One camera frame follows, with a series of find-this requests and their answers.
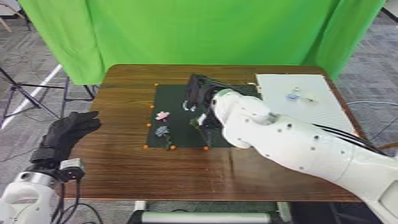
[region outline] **table top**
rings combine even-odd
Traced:
[[[85,162],[82,198],[190,201],[341,201],[352,193],[320,178],[286,169],[254,149],[165,151],[144,149],[154,84],[185,84],[192,73],[222,82],[256,82],[256,73],[323,74],[305,66],[115,65],[90,110],[101,129],[82,139],[73,157]],[[362,135],[330,80],[329,85]],[[74,196],[67,187],[66,197]]]

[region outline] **white board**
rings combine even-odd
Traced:
[[[257,74],[257,84],[263,101],[273,113],[348,133],[355,132],[323,75]]]

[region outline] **green screen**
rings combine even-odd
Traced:
[[[80,85],[101,83],[114,64],[314,65],[334,79],[384,5],[384,0],[19,2]]]

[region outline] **tripod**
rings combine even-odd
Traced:
[[[0,73],[3,75],[3,80],[7,81],[7,83],[10,84],[10,89],[9,89],[9,98],[7,98],[7,103],[5,103],[5,109],[3,109],[3,115],[2,115],[2,120],[0,120],[0,128],[3,125],[3,121],[9,117],[16,116],[19,113],[23,113],[28,109],[21,110],[19,112],[9,114],[9,106],[10,106],[10,101],[14,98],[14,93],[19,92],[25,99],[28,100],[28,102],[32,103],[34,107],[42,109],[46,111],[46,113],[58,119],[60,116],[53,113],[53,111],[48,109],[46,105],[41,103],[41,101],[34,98],[34,96],[30,95],[30,93],[26,92],[26,90],[23,89],[23,87],[41,87],[48,89],[64,89],[64,87],[57,87],[57,86],[44,86],[44,85],[32,85],[32,84],[23,84],[18,83],[14,81],[14,79],[10,78],[7,72],[3,71],[2,67],[0,67]]]

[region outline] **floor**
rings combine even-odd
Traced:
[[[57,60],[42,43],[35,31],[26,31],[21,20],[7,20],[12,33],[7,33],[0,26],[0,66],[19,82],[39,84],[50,74]],[[398,24],[380,13],[368,30],[364,39],[357,46],[346,68],[336,86],[346,102],[385,101],[398,102]],[[50,81],[51,85],[62,86],[66,74],[60,72]],[[0,113],[3,110],[7,83],[0,79]],[[85,97],[82,87],[73,86],[69,95]],[[44,104],[60,110],[62,91],[51,90],[46,94]],[[16,97],[12,109],[21,103]],[[87,111],[90,103],[71,102],[69,111]],[[398,117],[398,110],[392,106],[375,104],[353,104],[352,111],[359,120],[366,136],[376,145],[398,142],[398,122],[389,126],[376,136],[385,125]],[[0,193],[14,175],[28,165],[30,151],[35,148],[53,118],[39,111],[28,110],[12,120],[9,126],[0,130]],[[83,200],[99,210],[105,223],[126,223],[133,201],[89,201]],[[272,203],[197,203],[197,202],[153,202],[153,211],[231,211],[261,212],[273,209]],[[90,211],[78,209],[71,223],[94,221]]]

